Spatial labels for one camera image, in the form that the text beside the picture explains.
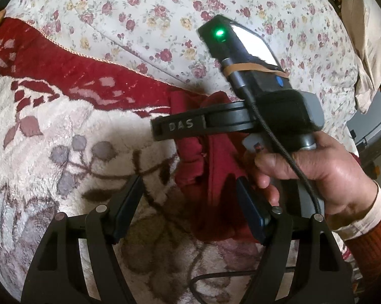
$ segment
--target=orange sleeve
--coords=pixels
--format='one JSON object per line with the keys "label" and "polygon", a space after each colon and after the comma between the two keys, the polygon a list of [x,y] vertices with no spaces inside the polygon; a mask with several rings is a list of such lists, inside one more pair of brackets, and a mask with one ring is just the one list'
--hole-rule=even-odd
{"label": "orange sleeve", "polygon": [[367,286],[381,273],[381,221],[370,232],[346,241]]}

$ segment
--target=wrist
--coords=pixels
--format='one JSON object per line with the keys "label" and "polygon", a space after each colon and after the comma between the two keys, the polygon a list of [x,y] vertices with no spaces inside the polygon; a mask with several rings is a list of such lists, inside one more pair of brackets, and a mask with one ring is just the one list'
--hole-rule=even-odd
{"label": "wrist", "polygon": [[337,214],[341,226],[346,226],[356,220],[365,218],[376,200],[378,191],[379,186],[376,182],[368,178],[360,188],[360,192],[355,196],[355,200],[347,204],[346,207]]}

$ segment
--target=finger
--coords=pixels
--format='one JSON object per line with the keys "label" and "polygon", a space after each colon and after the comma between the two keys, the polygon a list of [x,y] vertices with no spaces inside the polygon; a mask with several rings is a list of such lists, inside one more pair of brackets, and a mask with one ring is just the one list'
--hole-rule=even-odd
{"label": "finger", "polygon": [[[312,180],[323,179],[326,175],[325,164],[326,150],[316,149],[312,151],[301,150],[292,154],[294,161],[305,173],[307,178]],[[259,153],[255,157],[255,165],[260,172],[269,177],[278,179],[297,179],[298,177],[278,153]]]}
{"label": "finger", "polygon": [[317,131],[313,133],[317,147],[338,147],[341,144],[330,135],[323,131]]}
{"label": "finger", "polygon": [[267,188],[271,181],[271,178],[259,171],[257,167],[252,171],[251,175],[259,188]]}
{"label": "finger", "polygon": [[278,206],[279,205],[279,199],[280,194],[278,189],[273,186],[272,184],[269,184],[267,188],[264,188],[262,190],[263,195],[268,200],[268,202],[271,204],[271,206]]}
{"label": "finger", "polygon": [[255,155],[256,155],[255,153],[251,153],[249,151],[245,151],[245,153],[243,155],[243,163],[244,163],[245,168],[248,171],[256,168],[255,162],[254,162]]}

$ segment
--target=floral bedsheet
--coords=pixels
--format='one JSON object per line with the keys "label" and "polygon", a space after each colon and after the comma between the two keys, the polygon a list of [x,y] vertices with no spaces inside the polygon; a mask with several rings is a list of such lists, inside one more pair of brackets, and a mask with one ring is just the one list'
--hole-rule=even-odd
{"label": "floral bedsheet", "polygon": [[[233,95],[196,34],[215,14],[262,35],[292,86],[319,97],[325,131],[354,149],[357,65],[327,0],[12,0],[0,26],[0,280],[16,298],[54,213],[88,212],[132,173],[149,194],[115,252],[138,303],[194,303],[190,277],[257,265],[260,245],[192,237],[175,145],[149,126],[170,112],[172,86]],[[85,250],[83,261],[96,296]],[[198,289],[237,302],[247,283]]]}

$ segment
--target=floral pattern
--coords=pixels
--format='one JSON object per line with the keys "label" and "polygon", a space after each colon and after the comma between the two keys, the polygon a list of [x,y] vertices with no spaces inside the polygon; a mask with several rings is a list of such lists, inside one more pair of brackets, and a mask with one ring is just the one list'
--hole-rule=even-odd
{"label": "floral pattern", "polygon": [[345,140],[357,66],[328,0],[12,0],[7,6],[8,16],[68,49],[189,90],[232,95],[196,33],[216,14],[262,35],[292,86],[319,96],[326,131]]}
{"label": "floral pattern", "polygon": [[[345,123],[354,113],[357,66],[327,0],[12,0],[7,6],[7,16],[22,19],[65,49],[195,92],[223,90],[231,96],[219,63],[196,33],[216,14],[263,36],[292,86],[319,97],[325,130],[346,147],[351,144]],[[9,55],[8,65],[0,59],[0,68],[10,67],[11,74],[19,71],[14,63],[19,44],[0,42],[0,52]],[[7,289],[20,297],[54,213],[91,210],[132,173],[143,175],[147,193],[127,238],[115,249],[138,302],[193,303],[186,288],[191,277],[255,268],[262,246],[232,240],[206,244],[190,234],[186,203],[171,177],[178,161],[175,146],[153,142],[149,130],[149,120],[165,112],[155,106],[107,108],[133,99],[112,89],[109,78],[97,81],[71,85],[70,94],[80,94],[72,100],[44,79],[0,76],[0,279]],[[101,98],[95,85],[110,90],[114,99]],[[96,297],[82,250],[88,288]],[[248,281],[208,280],[198,283],[198,290],[209,301],[236,302]]]}

